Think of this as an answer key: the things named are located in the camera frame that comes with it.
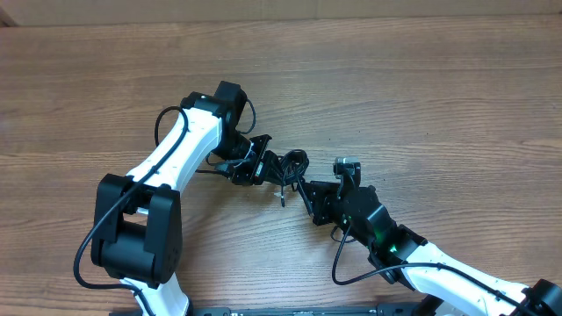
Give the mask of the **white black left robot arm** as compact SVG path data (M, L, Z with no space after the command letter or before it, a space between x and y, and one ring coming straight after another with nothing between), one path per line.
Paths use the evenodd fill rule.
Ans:
M192 92L175 110L174 124L155 151L124 176L106 175L97 187L94 225L76 252L73 273L84 288L101 289L80 274L83 253L114 278L109 290L132 292L139 315L191 315L176 269L183 249L181 195L198 166L216 154L213 173L236 185L263 182L269 136L248 139L237 129L247 94L221 82L213 95Z

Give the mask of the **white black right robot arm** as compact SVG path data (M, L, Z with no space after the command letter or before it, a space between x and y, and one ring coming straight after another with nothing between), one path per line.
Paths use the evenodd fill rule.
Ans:
M467 315L559 315L561 289L541 279L532 286L490 276L453 257L404 225L378 200L374 187L312 181L298 187L317 226L333 223L344 238L369 251L374 270L346 280L354 284L376 275L448 303Z

